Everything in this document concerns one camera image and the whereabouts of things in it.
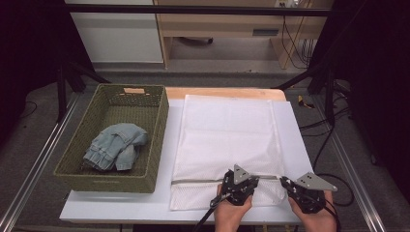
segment metal bracket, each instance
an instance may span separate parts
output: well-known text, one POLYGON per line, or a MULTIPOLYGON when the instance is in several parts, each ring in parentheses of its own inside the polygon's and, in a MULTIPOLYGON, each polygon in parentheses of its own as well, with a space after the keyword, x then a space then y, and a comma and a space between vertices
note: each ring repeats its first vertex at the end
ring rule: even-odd
POLYGON ((244 170, 244 168, 240 167, 238 164, 234 165, 234 171, 233 171, 233 178, 234 178, 234 184, 239 185, 243 181, 247 180, 250 177, 250 174, 244 170))
POLYGON ((308 172, 294 182, 296 185, 305 189, 312 190, 330 190, 337 191, 337 187, 316 176, 315 174, 308 172))

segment cable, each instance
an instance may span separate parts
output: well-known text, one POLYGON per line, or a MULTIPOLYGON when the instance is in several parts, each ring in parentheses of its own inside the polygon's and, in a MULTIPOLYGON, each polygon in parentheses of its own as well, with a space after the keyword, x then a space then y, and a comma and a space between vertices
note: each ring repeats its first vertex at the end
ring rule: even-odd
POLYGON ((332 132, 334 131, 334 129, 335 129, 335 126, 333 126, 331 128, 331 131, 329 132, 328 136, 326 137, 325 141, 323 142, 322 146, 320 147, 319 152, 317 153, 316 158, 314 159, 314 162, 313 162, 313 166, 312 166, 313 171, 314 171, 314 169, 316 169, 317 161, 319 160, 320 155, 322 154, 322 151, 325 148, 326 143, 328 142, 329 138, 331 137, 332 132))
POLYGON ((321 133, 318 133, 318 134, 302 134, 302 137, 318 137, 318 136, 322 136, 323 134, 326 134, 328 132, 330 132, 330 130, 325 131, 325 132, 321 132, 321 133))
POLYGON ((200 220, 195 227, 193 227, 192 232, 197 232, 199 231, 199 228, 205 223, 205 221, 208 219, 208 217, 214 212, 216 208, 211 208, 208 210, 208 212, 205 214, 205 216, 200 220))
MULTIPOLYGON (((347 112, 349 109, 350 109, 349 107, 344 107, 339 112, 335 113, 335 116, 337 116, 339 114, 342 114, 344 112, 347 112)), ((315 128, 315 127, 318 127, 318 126, 326 123, 327 121, 328 121, 328 119, 324 119, 324 120, 318 121, 318 122, 310 124, 310 125, 302 126, 302 127, 299 127, 299 130, 304 131, 304 130, 307 130, 307 129, 315 128)))
POLYGON ((304 40, 304 43, 302 44, 302 52, 301 53, 302 53, 303 61, 307 65, 307 68, 308 68, 308 64, 310 62, 311 55, 312 55, 311 52, 312 52, 312 49, 313 49, 313 40, 309 40, 308 49, 306 49, 307 41, 308 40, 304 40))
POLYGON ((337 202, 334 201, 334 204, 335 204, 335 205, 340 206, 340 207, 347 207, 347 206, 350 206, 350 205, 353 204, 353 202, 354 202, 354 200, 355 200, 355 195, 354 195, 354 193, 353 193, 353 189, 350 187, 350 185, 349 185, 345 180, 341 179, 340 177, 338 177, 338 176, 336 176, 336 175, 329 174, 329 173, 319 173, 319 174, 316 174, 316 175, 317 175, 317 176, 333 177, 333 178, 335 178, 335 179, 340 180, 341 182, 343 182, 343 183, 347 186, 347 189, 348 189, 349 192, 350 192, 350 200, 349 200, 347 203, 337 203, 337 202))
MULTIPOLYGON (((298 30, 296 31, 296 35, 299 34, 299 32, 300 32, 300 30, 301 30, 301 28, 302 28, 302 24, 303 24, 304 19, 305 19, 305 17, 302 16, 301 22, 299 23, 298 30)), ((301 55, 299 54, 298 47, 296 46, 295 41, 292 39, 292 36, 290 35, 289 30, 287 29, 287 26, 286 26, 286 16, 285 16, 285 15, 283 16, 283 25, 282 25, 282 30, 281 30, 281 42, 282 42, 282 45, 283 45, 283 49, 286 51, 287 56, 288 56, 288 58, 290 59, 292 65, 293 65, 295 68, 297 68, 297 69, 303 69, 303 70, 304 70, 304 69, 307 69, 307 68, 308 68, 308 63, 307 63, 307 62, 301 57, 301 55), (293 62, 293 59, 292 59, 292 57, 291 57, 291 55, 290 55, 290 52, 286 49, 286 46, 285 46, 285 44, 284 44, 284 40, 283 40, 283 31, 284 31, 284 30, 286 30, 286 33, 287 33, 287 35, 288 35, 290 41, 292 42, 292 47, 291 47, 290 49, 295 48, 296 54, 298 55, 299 59, 302 61, 302 63, 304 63, 304 65, 306 65, 305 68, 298 67, 298 66, 296 66, 295 63, 293 62)))
POLYGON ((304 70, 305 68, 302 67, 298 67, 295 65, 295 63, 293 62, 292 56, 290 55, 289 51, 287 51, 286 49, 286 45, 284 44, 284 40, 283 40, 283 31, 284 31, 284 27, 285 27, 286 21, 285 21, 285 16, 283 17, 283 24, 282 24, 282 30, 281 30, 281 42, 283 45, 283 49, 286 51, 287 57, 289 58, 290 62, 292 63, 292 65, 296 68, 296 69, 301 69, 304 70))
POLYGON ((32 114, 34 113, 34 111, 36 111, 36 109, 37 109, 37 104, 36 104, 35 102, 33 102, 33 101, 27 101, 26 103, 32 103, 32 104, 34 104, 34 109, 33 109, 30 113, 28 113, 28 114, 26 114, 26 115, 23 115, 23 116, 20 116, 19 119, 22 119, 22 118, 25 118, 25 117, 27 117, 27 116, 32 115, 32 114))
POLYGON ((337 215, 337 212, 336 212, 336 208, 335 208, 335 206, 333 206, 328 200, 326 200, 326 202, 328 202, 329 205, 331 205, 332 208, 335 210, 335 211, 333 212, 333 211, 332 211, 331 209, 329 209, 327 206, 323 207, 323 209, 325 209, 327 212, 329 212, 329 214, 331 214, 331 215, 335 218, 335 221, 336 221, 336 231, 338 232, 338 231, 340 231, 341 225, 340 225, 340 220, 338 219, 338 215, 337 215))
POLYGON ((339 101, 339 100, 347 100, 347 98, 345 96, 340 96, 340 97, 334 99, 334 103, 339 101))

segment cabinet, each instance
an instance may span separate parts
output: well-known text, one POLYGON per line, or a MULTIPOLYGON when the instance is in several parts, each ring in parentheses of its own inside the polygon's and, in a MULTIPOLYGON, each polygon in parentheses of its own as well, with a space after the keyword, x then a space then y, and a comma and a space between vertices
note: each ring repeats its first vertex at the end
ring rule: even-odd
MULTIPOLYGON (((151 0, 66 0, 72 4, 152 5, 151 0)), ((154 14, 72 13, 91 61, 95 63, 162 63, 154 14)))
MULTIPOLYGON (((333 0, 299 1, 299 8, 331 8, 333 0)), ((278 6, 278 0, 155 0, 162 6, 278 6)), ((223 14, 158 14, 164 62, 167 63, 173 37, 268 37, 283 69, 289 64, 296 42, 302 39, 318 39, 326 21, 325 17, 287 16, 287 32, 283 33, 283 16, 275 15, 223 15, 223 14)))

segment white table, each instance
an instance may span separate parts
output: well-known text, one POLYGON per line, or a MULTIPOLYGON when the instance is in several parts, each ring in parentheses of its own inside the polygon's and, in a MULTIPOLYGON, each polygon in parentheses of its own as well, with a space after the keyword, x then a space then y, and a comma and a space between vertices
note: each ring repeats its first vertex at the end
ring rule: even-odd
MULTIPOLYGON (((177 151, 184 101, 169 98, 169 113, 162 145, 157 186, 154 193, 71 191, 60 219, 74 223, 152 223, 195 224, 206 210, 170 211, 170 183, 177 151)), ((312 171, 305 144, 295 115, 287 101, 274 104, 278 135, 283 151, 285 175, 295 180, 312 171)), ((243 224, 300 223, 287 200, 273 207, 253 207, 244 216, 243 224)))

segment white cloth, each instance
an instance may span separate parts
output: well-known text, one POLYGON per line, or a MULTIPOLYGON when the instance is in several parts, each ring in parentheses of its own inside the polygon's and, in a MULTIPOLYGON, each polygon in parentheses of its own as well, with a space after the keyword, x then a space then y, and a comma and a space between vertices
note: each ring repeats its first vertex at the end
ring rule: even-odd
POLYGON ((171 210, 208 209, 238 164, 261 176, 252 205, 279 204, 284 175, 274 101, 186 96, 171 185, 171 210))

